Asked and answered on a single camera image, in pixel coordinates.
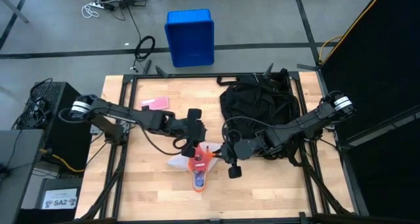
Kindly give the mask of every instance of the blue crate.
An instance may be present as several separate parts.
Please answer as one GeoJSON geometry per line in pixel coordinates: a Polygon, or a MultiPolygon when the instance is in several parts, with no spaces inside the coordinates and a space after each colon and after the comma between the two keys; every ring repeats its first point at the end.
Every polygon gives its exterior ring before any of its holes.
{"type": "Polygon", "coordinates": [[[165,32],[173,65],[185,67],[213,64],[214,26],[208,9],[168,12],[165,32]]]}

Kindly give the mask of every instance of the power strip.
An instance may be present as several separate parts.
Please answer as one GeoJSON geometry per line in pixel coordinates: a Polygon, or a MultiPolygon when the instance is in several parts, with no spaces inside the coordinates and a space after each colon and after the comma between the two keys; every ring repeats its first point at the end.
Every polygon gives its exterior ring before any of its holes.
{"type": "Polygon", "coordinates": [[[104,9],[104,5],[102,3],[91,2],[91,3],[89,3],[89,5],[91,7],[95,7],[95,8],[99,8],[99,9],[104,9]]]}

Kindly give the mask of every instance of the wooden table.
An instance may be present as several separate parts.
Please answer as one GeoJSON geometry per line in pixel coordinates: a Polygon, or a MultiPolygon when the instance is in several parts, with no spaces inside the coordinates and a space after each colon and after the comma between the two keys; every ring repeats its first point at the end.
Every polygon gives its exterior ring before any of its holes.
{"type": "MultiPolygon", "coordinates": [[[[317,107],[322,96],[318,78],[314,72],[299,74],[309,111],[317,107]]],[[[106,77],[102,91],[104,100],[118,103],[122,78],[106,77]]],[[[126,106],[130,88],[126,93],[126,106]]],[[[136,86],[134,108],[140,110],[141,100],[164,95],[169,97],[170,108],[167,110],[175,112],[177,118],[185,118],[189,108],[200,108],[203,110],[202,121],[207,128],[207,141],[222,143],[221,126],[224,119],[219,96],[225,89],[217,85],[215,78],[141,79],[136,86]]],[[[172,138],[157,135],[150,137],[162,149],[175,151],[172,138]]],[[[334,143],[332,134],[326,131],[324,139],[334,143]]],[[[102,139],[95,141],[91,145],[89,157],[101,145],[102,139]]],[[[102,191],[109,153],[110,147],[107,146],[87,167],[76,217],[86,213],[102,191]]],[[[337,151],[319,141],[318,157],[326,186],[343,207],[352,211],[337,151]]],[[[268,161],[253,158],[239,161],[243,175],[238,179],[229,179],[229,165],[220,160],[209,172],[202,193],[192,189],[190,172],[168,166],[168,159],[169,156],[159,153],[147,142],[138,127],[130,132],[119,221],[297,217],[299,212],[310,216],[303,170],[293,167],[288,159],[268,161]]],[[[318,210],[321,211],[318,188],[314,183],[313,186],[318,210]]],[[[112,210],[113,197],[112,191],[108,216],[112,210]]]]}

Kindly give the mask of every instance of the concrete floor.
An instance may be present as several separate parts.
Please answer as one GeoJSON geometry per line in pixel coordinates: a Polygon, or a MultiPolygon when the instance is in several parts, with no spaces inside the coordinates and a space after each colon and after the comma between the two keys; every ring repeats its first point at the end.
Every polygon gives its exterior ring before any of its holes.
{"type": "MultiPolygon", "coordinates": [[[[11,1],[17,5],[21,0],[11,1]]],[[[16,19],[0,50],[0,129],[10,129],[35,81],[52,77],[69,82],[80,93],[100,95],[105,76],[133,73],[129,69],[134,60],[131,54],[5,59],[9,54],[22,57],[26,53],[134,49],[138,35],[127,10],[126,21],[116,20],[104,10],[96,10],[98,18],[83,18],[81,7],[91,1],[24,1],[22,13],[30,22],[16,19]]],[[[344,34],[369,2],[302,0],[317,47],[344,34]]],[[[151,0],[146,7],[131,8],[141,34],[154,36],[156,47],[168,46],[164,31],[167,12],[185,9],[211,11],[215,45],[308,43],[296,0],[151,0]]],[[[0,3],[0,32],[11,18],[12,12],[0,3]]],[[[150,59],[169,73],[262,72],[271,62],[275,70],[314,65],[310,47],[219,50],[214,65],[181,69],[173,67],[169,53],[153,53],[150,59]]]]}

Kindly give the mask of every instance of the pink card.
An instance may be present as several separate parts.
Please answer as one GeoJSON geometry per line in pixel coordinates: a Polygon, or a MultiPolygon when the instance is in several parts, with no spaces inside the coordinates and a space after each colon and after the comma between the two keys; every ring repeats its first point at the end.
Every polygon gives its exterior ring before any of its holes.
{"type": "Polygon", "coordinates": [[[155,99],[143,100],[140,102],[140,106],[149,106],[150,110],[162,110],[169,108],[168,96],[158,97],[155,99]]]}

